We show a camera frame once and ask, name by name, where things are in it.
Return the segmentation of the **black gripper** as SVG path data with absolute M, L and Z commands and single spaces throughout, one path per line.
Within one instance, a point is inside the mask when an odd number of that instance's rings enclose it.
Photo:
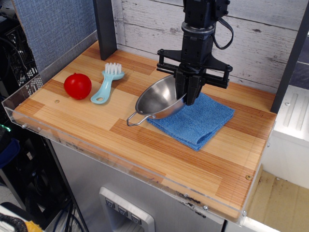
M 205 84 L 228 87 L 233 68 L 213 57 L 212 47 L 217 45 L 214 34 L 214 30 L 185 31 L 181 50 L 160 49 L 157 52 L 157 70 L 175 75 L 177 99 L 183 97 L 187 105 L 194 104 Z

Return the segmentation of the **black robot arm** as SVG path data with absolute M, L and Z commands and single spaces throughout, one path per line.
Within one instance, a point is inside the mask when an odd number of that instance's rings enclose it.
M 232 66 L 217 60 L 212 48 L 216 23 L 228 30 L 232 27 L 223 20 L 228 14 L 228 0 L 185 0 L 182 23 L 183 42 L 181 50 L 158 50 L 157 70 L 172 74 L 175 78 L 177 98 L 184 97 L 187 105 L 194 104 L 205 84 L 227 88 Z

